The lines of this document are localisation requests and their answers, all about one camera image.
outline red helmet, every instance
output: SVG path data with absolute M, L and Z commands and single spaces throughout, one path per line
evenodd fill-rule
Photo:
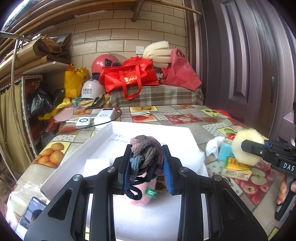
M 112 54 L 102 54 L 91 65 L 92 73 L 101 73 L 103 67 L 120 66 L 119 60 Z

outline smartphone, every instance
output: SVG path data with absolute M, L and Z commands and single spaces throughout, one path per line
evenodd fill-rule
M 25 234 L 29 227 L 35 222 L 40 213 L 45 209 L 46 204 L 41 202 L 38 198 L 32 197 L 28 206 L 24 210 L 20 220 L 15 228 L 16 234 L 24 240 Z

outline green label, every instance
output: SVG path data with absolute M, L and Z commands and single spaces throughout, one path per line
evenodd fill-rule
M 153 198 L 157 198 L 157 191 L 152 188 L 146 188 L 145 195 Z

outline curtain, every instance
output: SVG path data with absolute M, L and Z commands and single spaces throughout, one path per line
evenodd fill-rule
M 25 148 L 28 153 L 31 152 L 28 145 L 25 128 L 22 121 L 21 105 L 21 84 L 15 84 L 15 101 L 17 106 L 17 115 L 21 125 L 21 134 L 25 137 Z M 20 176 L 31 164 L 27 157 L 21 139 L 17 132 L 17 126 L 12 111 L 11 87 L 4 93 L 0 94 L 0 143 L 3 149 L 4 158 L 7 165 L 15 176 Z

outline human hand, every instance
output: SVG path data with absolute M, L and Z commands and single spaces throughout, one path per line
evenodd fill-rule
M 296 192 L 296 181 L 294 181 L 291 185 L 291 190 L 293 192 Z M 286 191 L 287 191 L 287 185 L 286 185 L 286 177 L 282 180 L 281 184 L 280 184 L 280 189 L 279 189 L 279 194 L 278 194 L 278 198 L 276 203 L 279 205 L 281 203 L 283 203 L 286 199 Z

